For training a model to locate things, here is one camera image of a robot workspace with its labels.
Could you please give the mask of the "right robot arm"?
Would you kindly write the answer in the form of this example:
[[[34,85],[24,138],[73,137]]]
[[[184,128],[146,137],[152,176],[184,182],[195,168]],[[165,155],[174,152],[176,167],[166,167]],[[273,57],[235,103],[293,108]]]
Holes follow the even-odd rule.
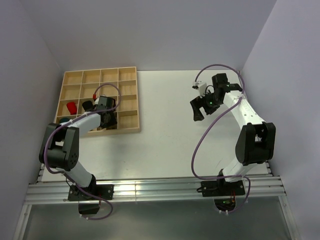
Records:
[[[270,160],[274,155],[276,126],[266,122],[252,108],[245,97],[244,81],[230,83],[225,73],[218,73],[212,78],[210,91],[205,82],[196,81],[193,89],[199,95],[190,101],[195,122],[204,120],[205,115],[213,114],[224,105],[225,114],[232,113],[240,134],[235,145],[235,158],[221,170],[216,180],[217,191],[229,194],[234,183],[242,179],[249,170]]]

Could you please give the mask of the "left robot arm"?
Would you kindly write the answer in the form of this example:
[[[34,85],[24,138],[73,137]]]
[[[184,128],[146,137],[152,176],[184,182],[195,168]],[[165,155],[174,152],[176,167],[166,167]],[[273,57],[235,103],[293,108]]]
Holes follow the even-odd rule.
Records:
[[[106,129],[117,124],[114,111],[116,100],[101,95],[98,102],[84,105],[86,111],[64,123],[47,125],[39,151],[39,161],[47,170],[56,169],[52,174],[64,174],[67,179],[80,187],[79,194],[86,200],[96,197],[96,178],[79,162],[80,137],[95,128]]]

